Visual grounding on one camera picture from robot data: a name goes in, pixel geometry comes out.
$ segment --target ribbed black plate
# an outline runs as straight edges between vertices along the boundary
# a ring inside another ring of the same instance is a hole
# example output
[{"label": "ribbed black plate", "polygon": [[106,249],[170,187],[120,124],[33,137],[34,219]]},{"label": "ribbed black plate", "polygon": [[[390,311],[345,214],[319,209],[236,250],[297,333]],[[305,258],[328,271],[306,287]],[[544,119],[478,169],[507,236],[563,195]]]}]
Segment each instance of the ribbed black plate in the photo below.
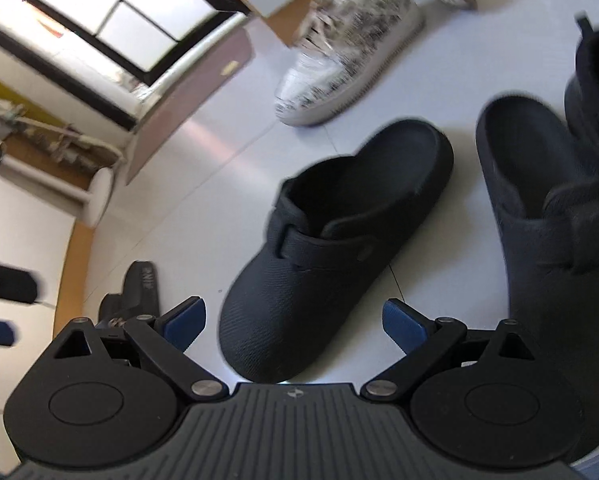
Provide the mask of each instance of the ribbed black plate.
[{"label": "ribbed black plate", "polygon": [[[507,480],[574,480],[559,463]],[[460,480],[500,475],[451,462],[423,444],[400,409],[360,399],[350,384],[240,384],[198,404],[166,444],[97,472],[25,464],[12,480]]]}]

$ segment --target metal pivot screw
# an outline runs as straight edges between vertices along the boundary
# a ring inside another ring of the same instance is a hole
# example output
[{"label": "metal pivot screw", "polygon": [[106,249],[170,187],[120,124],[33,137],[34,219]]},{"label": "metal pivot screw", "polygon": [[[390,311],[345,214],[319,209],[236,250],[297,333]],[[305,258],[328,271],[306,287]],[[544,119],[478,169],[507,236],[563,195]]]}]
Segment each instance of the metal pivot screw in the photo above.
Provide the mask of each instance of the metal pivot screw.
[{"label": "metal pivot screw", "polygon": [[375,397],[388,397],[397,391],[397,384],[392,381],[378,379],[366,384],[366,391]]},{"label": "metal pivot screw", "polygon": [[222,391],[222,383],[213,381],[211,379],[204,379],[193,383],[191,390],[195,395],[200,397],[212,397]]}]

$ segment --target white floor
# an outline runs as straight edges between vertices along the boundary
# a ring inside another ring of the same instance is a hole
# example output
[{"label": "white floor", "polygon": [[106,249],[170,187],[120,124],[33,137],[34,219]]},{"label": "white floor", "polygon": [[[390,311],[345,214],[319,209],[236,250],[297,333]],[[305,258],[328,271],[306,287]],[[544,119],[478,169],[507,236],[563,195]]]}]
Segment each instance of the white floor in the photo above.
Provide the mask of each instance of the white floor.
[{"label": "white floor", "polygon": [[275,120],[273,91],[292,59],[261,21],[248,25],[249,66],[192,115],[130,186],[116,190],[96,231],[85,312],[119,292],[133,260],[158,267],[168,310],[204,298],[208,326],[188,349],[233,386],[240,378],[216,341],[222,300],[262,244],[279,182],[321,158],[354,152],[382,124],[419,116],[444,131],[455,171],[438,206],[377,280],[337,340],[298,381],[357,387],[403,355],[381,328],[383,302],[402,298],[429,317],[494,328],[507,314],[499,237],[475,150],[475,122],[494,95],[522,90],[563,114],[580,10],[599,23],[599,0],[478,0],[479,12],[433,1],[420,38],[361,101],[316,128]]}]

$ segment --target black slide sandal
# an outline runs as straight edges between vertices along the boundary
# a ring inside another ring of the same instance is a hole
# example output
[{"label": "black slide sandal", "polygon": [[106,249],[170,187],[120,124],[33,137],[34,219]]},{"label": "black slide sandal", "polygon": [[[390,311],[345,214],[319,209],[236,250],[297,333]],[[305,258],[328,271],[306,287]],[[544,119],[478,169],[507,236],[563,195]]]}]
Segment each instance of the black slide sandal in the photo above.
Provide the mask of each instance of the black slide sandal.
[{"label": "black slide sandal", "polygon": [[107,294],[100,303],[97,326],[118,326],[135,316],[160,317],[158,272],[153,262],[134,261],[126,270],[121,294]]},{"label": "black slide sandal", "polygon": [[441,132],[403,120],[284,182],[266,242],[222,308],[228,364],[259,383],[307,368],[428,215],[452,165]]},{"label": "black slide sandal", "polygon": [[477,125],[511,317],[583,401],[576,456],[599,445],[599,149],[539,101],[507,96]]}]

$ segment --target black boot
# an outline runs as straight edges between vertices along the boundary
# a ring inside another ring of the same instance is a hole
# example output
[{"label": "black boot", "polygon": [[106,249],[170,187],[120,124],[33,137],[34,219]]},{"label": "black boot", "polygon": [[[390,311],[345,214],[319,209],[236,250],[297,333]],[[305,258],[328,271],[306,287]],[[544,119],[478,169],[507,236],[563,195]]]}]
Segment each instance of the black boot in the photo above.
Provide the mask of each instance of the black boot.
[{"label": "black boot", "polygon": [[599,445],[599,148],[542,103],[509,96],[482,113],[477,150],[500,230],[511,317],[583,402],[576,460]]},{"label": "black boot", "polygon": [[599,147],[599,29],[585,14],[577,19],[582,40],[575,56],[575,75],[564,95],[566,120],[571,131]]}]

